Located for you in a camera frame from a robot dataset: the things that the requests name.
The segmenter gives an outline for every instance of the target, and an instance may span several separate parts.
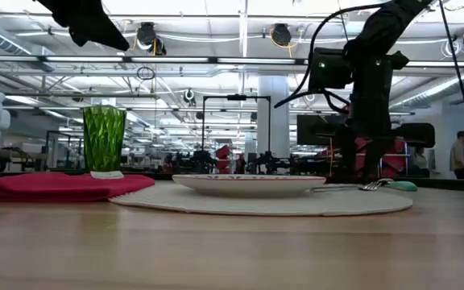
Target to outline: green glass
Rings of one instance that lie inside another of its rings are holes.
[[[121,170],[126,111],[112,106],[84,108],[85,168],[94,172]]]

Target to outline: plate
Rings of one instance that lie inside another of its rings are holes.
[[[174,175],[173,180],[207,195],[227,197],[294,197],[319,187],[326,178],[319,176],[261,175]]]

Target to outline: wooden table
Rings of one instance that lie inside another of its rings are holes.
[[[359,217],[0,204],[0,289],[462,290],[464,193]]]

